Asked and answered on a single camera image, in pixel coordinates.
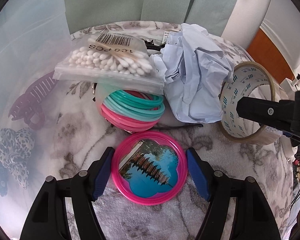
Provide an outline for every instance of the stack of colorful rings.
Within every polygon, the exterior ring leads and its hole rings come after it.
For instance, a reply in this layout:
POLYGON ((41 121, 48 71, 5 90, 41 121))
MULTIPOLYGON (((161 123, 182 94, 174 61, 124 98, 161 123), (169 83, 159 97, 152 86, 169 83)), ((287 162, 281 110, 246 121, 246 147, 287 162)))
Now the stack of colorful rings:
POLYGON ((101 114, 113 125, 131 132, 152 128, 164 113, 163 96, 118 90, 101 105, 101 114))

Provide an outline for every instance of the blue gripper pad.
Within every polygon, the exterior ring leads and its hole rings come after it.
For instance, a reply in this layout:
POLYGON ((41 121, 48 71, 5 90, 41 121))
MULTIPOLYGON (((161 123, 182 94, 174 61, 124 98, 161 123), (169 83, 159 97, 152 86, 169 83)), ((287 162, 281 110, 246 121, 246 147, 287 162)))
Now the blue gripper pad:
POLYGON ((188 170, 201 197, 206 201, 211 198, 213 169, 208 162, 202 161, 193 148, 186 151, 188 170))
POLYGON ((97 200, 98 197, 102 196, 108 179, 111 173, 111 160, 114 154, 114 149, 112 147, 108 147, 103 155, 101 156, 100 160, 94 161, 90 168, 90 183, 94 185, 92 198, 97 200))

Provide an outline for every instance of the screw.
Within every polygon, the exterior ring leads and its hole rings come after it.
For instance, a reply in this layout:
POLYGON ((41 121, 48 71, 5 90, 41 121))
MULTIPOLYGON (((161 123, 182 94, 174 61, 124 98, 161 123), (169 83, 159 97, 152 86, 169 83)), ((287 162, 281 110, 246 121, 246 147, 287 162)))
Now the screw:
POLYGON ((85 170, 79 171, 79 176, 80 176, 80 177, 85 177, 85 176, 87 176, 87 174, 88 174, 88 172, 85 171, 85 170))
POLYGON ((222 173, 222 171, 215 171, 215 172, 214 172, 214 175, 215 175, 216 177, 222 177, 223 173, 222 173))
POLYGON ((270 108, 268 108, 268 114, 269 114, 269 115, 273 115, 273 113, 274 113, 274 110, 273 110, 273 108, 271 108, 271 107, 270 107, 270 108))
POLYGON ((46 182, 51 182, 53 181, 54 177, 49 175, 48 177, 46 177, 46 182))
POLYGON ((249 181, 250 183, 254 183, 256 180, 254 179, 254 177, 247 177, 247 181, 249 181))

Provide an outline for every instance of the sage green fabric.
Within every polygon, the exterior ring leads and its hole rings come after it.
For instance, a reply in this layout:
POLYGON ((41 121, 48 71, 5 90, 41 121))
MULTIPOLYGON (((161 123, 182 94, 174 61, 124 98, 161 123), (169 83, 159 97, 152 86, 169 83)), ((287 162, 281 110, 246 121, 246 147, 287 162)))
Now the sage green fabric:
POLYGON ((221 36, 237 0, 194 0, 188 24, 198 24, 217 36, 221 36))
POLYGON ((186 23, 199 24, 221 36, 236 1, 65 0, 65 5, 70 33, 118 21, 153 20, 181 24, 186 19, 186 23))

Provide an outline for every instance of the leopard print fabric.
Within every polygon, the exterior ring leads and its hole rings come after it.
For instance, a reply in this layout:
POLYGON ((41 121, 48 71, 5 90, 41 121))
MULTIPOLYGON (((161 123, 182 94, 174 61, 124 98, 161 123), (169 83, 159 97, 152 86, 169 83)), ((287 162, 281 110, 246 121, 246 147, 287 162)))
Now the leopard print fabric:
POLYGON ((26 165, 33 147, 34 138, 30 128, 17 132, 10 128, 0 129, 0 161, 23 188, 28 185, 29 171, 26 165))

